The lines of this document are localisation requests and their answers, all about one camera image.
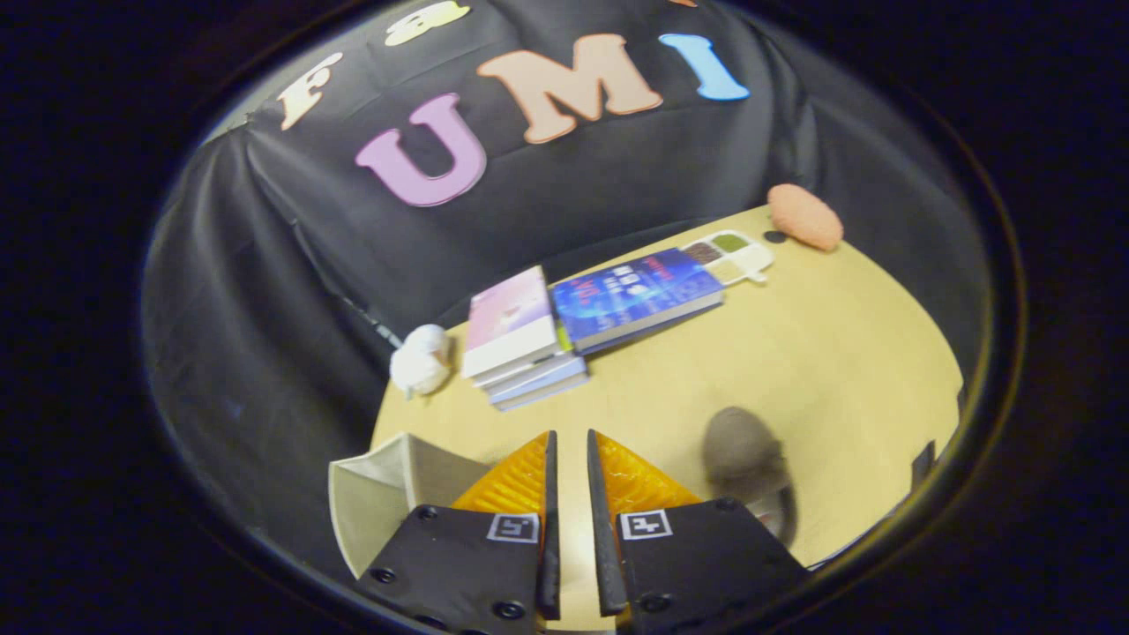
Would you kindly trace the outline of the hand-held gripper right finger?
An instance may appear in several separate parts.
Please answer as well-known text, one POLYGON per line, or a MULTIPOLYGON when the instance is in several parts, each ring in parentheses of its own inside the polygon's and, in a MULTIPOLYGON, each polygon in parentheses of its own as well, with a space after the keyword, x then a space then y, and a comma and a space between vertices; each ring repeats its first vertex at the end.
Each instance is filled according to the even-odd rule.
POLYGON ((587 471, 598 609, 618 634, 717 634, 808 579, 744 504, 701 501, 598 430, 587 471))

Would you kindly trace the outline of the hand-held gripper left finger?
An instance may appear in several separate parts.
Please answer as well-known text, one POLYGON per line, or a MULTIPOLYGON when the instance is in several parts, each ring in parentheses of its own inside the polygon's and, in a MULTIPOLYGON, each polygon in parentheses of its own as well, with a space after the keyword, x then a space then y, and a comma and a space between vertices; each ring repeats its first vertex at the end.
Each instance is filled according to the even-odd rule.
POLYGON ((557 434, 544 430, 448 505, 406 512, 359 588, 449 634, 540 634, 561 617, 557 434))

